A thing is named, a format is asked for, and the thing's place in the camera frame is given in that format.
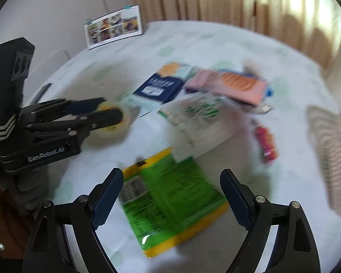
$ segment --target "screw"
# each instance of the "screw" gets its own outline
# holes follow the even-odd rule
[[[300,208],[300,207],[301,207],[301,204],[299,204],[297,201],[293,201],[293,202],[292,202],[292,206],[293,206],[294,208]]]
[[[264,203],[265,202],[265,198],[263,196],[256,196],[256,201],[259,203]]]
[[[79,202],[86,202],[88,200],[88,196],[87,195],[81,195],[78,198]]]
[[[51,204],[52,204],[52,202],[50,200],[47,200],[47,201],[43,202],[43,207],[44,208],[50,207]]]
[[[4,250],[5,249],[5,245],[0,243],[0,250]]]

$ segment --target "white snack bag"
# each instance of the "white snack bag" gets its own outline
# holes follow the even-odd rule
[[[195,93],[164,104],[158,114],[183,134],[170,135],[175,161],[197,158],[236,134],[246,121],[227,97]]]

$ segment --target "barcode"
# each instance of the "barcode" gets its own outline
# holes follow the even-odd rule
[[[148,191],[141,176],[137,176],[124,183],[123,188],[120,191],[120,200],[123,204],[138,198],[140,195]]]

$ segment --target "photo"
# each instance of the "photo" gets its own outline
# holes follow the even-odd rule
[[[106,30],[109,28],[109,19],[105,18],[101,21],[101,30]]]
[[[88,33],[88,39],[90,41],[90,45],[93,45],[99,42],[96,23],[93,23],[87,26],[87,33]]]
[[[108,40],[111,38],[109,29],[100,32],[101,41]]]
[[[121,14],[117,14],[117,15],[111,16],[110,17],[110,23],[111,23],[112,26],[115,26],[115,25],[118,25],[120,23],[123,23],[123,20],[121,18]]]
[[[110,29],[111,38],[115,38],[123,34],[123,25],[114,26]]]
[[[99,17],[84,25],[88,49],[143,33],[139,5]]]
[[[124,34],[137,32],[138,30],[138,18],[136,16],[129,19],[124,19]]]

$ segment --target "package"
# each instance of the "package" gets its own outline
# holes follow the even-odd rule
[[[229,69],[218,69],[218,72],[228,72],[228,73],[236,73],[236,74],[240,74],[242,76],[245,77],[249,77],[249,78],[256,78],[258,80],[264,81],[266,82],[266,90],[265,90],[265,96],[264,98],[269,98],[272,97],[274,94],[273,88],[268,84],[268,81],[265,78],[262,78],[259,75],[259,69],[260,68],[256,68],[256,67],[251,67],[251,66],[245,66],[244,65],[244,72],[243,73],[237,73],[235,71],[229,70]]]
[[[277,159],[278,152],[274,136],[270,133],[270,130],[264,126],[257,126],[254,129],[254,134],[262,150],[263,162],[267,164]]]
[[[167,63],[146,80],[130,98],[150,110],[157,108],[177,96],[191,72],[190,65]]]
[[[258,106],[266,94],[266,82],[234,72],[200,69],[186,82],[186,89],[225,95]]]
[[[197,163],[192,158],[176,163],[170,148],[123,173],[120,200],[149,258],[193,237],[228,208]]]
[[[227,97],[197,92],[163,105],[158,114],[185,137],[172,151],[176,161],[197,158],[237,133],[247,121],[238,105]]]

